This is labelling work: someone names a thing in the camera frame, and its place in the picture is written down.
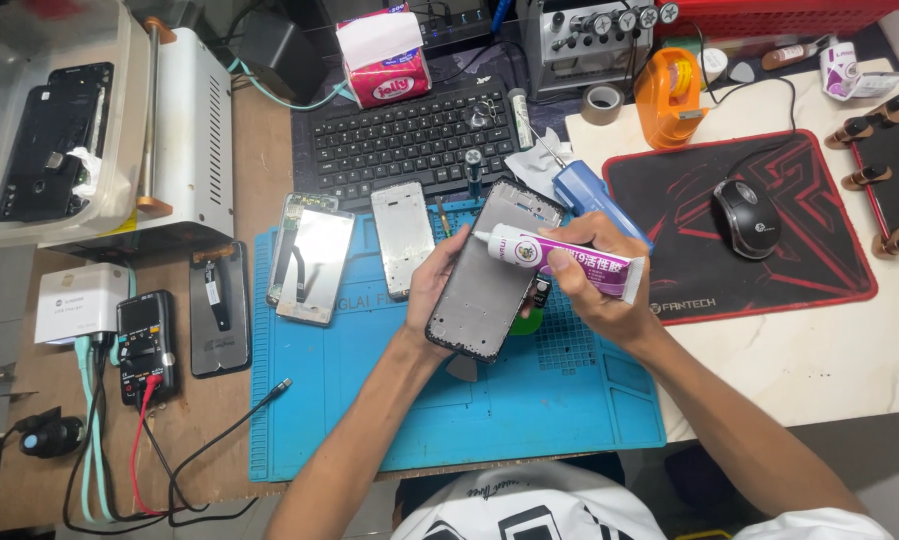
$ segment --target clear plastic box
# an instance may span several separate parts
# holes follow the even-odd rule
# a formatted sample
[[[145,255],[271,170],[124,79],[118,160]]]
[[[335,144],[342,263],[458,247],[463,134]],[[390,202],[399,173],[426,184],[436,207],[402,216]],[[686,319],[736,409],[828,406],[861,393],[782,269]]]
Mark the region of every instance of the clear plastic box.
[[[96,192],[79,213],[37,223],[0,222],[0,246],[77,240],[119,227],[136,202],[144,152],[149,39],[120,0],[0,6],[0,185],[20,126],[27,93],[51,71],[109,62],[113,78],[102,168]]]

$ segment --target black speaker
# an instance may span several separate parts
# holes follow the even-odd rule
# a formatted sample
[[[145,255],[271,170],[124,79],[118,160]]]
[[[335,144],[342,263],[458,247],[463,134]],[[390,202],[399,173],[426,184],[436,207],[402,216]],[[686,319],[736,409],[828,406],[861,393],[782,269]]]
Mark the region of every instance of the black speaker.
[[[328,74],[302,28],[260,11],[247,17],[238,56],[275,95],[301,105],[312,102]]]

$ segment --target white t-shirt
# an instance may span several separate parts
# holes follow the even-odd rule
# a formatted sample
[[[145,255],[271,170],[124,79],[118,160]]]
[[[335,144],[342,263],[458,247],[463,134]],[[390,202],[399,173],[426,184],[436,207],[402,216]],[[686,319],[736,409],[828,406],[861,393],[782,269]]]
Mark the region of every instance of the white t-shirt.
[[[611,479],[558,461],[467,472],[410,514],[392,540],[666,540],[649,508]],[[845,510],[786,512],[734,540],[893,540]]]

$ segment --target person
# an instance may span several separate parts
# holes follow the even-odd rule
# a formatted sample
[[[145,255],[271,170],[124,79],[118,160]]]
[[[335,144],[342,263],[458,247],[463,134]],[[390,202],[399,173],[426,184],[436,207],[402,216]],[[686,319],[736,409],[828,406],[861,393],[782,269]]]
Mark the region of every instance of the person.
[[[439,243],[413,273],[406,320],[343,418],[306,461],[275,508],[267,540],[336,540],[360,509],[387,449],[427,380],[449,352],[424,327],[469,227]],[[553,240],[624,257],[647,257],[605,214],[541,229]],[[604,296],[566,251],[548,263],[593,332],[633,356],[669,394],[736,489],[770,521],[738,540],[888,540],[866,508],[809,448],[708,370],[650,308],[649,264],[633,304]],[[394,522],[401,512],[394,512]],[[664,540],[649,509],[605,475],[560,461],[460,474],[396,527],[393,540]]]

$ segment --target screen separator machine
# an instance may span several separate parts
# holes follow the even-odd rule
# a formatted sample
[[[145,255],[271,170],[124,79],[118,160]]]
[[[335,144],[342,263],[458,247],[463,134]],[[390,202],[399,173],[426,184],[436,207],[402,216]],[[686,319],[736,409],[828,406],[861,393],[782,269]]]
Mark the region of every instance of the screen separator machine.
[[[515,2],[529,61],[530,98],[635,78],[653,46],[653,28],[672,24],[679,6],[653,0]]]
[[[40,247],[106,261],[232,240],[231,76],[192,30],[144,27],[152,93],[134,209],[115,230]]]

